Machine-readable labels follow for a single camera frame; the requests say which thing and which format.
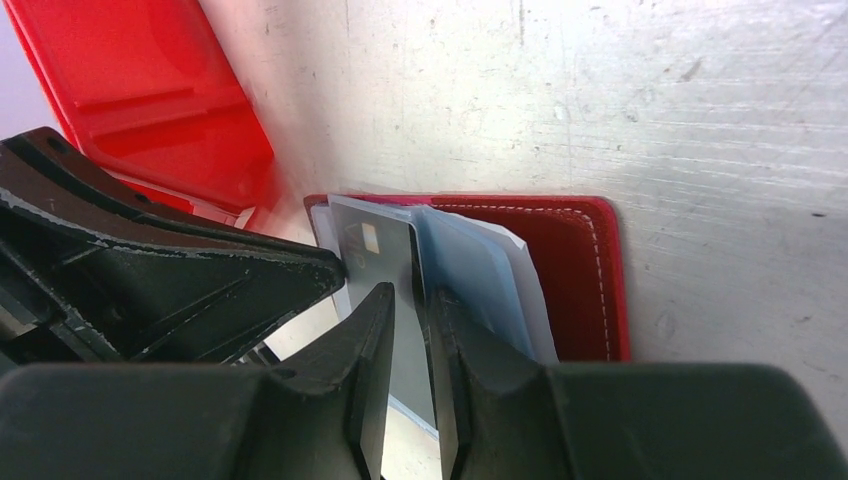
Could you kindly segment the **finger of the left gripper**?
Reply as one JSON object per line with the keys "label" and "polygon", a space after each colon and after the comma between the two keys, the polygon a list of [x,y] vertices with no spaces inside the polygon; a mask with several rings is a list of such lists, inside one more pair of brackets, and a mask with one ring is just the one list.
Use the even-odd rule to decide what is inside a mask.
{"label": "finger of the left gripper", "polygon": [[179,211],[55,130],[1,143],[11,362],[233,363],[344,282],[327,250]]}

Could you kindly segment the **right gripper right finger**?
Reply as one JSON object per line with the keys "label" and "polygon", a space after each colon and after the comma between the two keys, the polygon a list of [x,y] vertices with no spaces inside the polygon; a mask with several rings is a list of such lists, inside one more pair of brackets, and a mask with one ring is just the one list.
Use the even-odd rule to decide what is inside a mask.
{"label": "right gripper right finger", "polygon": [[802,387],[757,364],[539,364],[450,291],[429,303],[447,479],[843,479]]}

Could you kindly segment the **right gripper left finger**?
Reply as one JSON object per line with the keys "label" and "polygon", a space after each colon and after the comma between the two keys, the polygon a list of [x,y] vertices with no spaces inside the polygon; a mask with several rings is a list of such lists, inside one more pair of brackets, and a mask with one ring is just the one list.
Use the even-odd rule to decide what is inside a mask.
{"label": "right gripper left finger", "polygon": [[1,381],[5,479],[377,479],[395,292],[275,366],[35,364]]}

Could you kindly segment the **red leather card holder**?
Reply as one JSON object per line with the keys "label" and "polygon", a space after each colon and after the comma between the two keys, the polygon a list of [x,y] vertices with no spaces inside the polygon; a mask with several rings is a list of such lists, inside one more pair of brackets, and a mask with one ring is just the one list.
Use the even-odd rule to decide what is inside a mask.
{"label": "red leather card holder", "polygon": [[529,243],[559,360],[631,358],[618,220],[591,196],[375,195],[501,225]]}

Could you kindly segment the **dark grey credit card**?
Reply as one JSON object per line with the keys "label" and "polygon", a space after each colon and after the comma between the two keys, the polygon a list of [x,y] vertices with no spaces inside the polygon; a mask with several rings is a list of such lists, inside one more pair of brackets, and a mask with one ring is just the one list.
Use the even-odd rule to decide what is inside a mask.
{"label": "dark grey credit card", "polygon": [[393,285],[390,404],[436,437],[428,337],[419,313],[423,276],[412,210],[342,195],[331,195],[329,207],[347,269],[350,304],[358,305],[379,283]]}

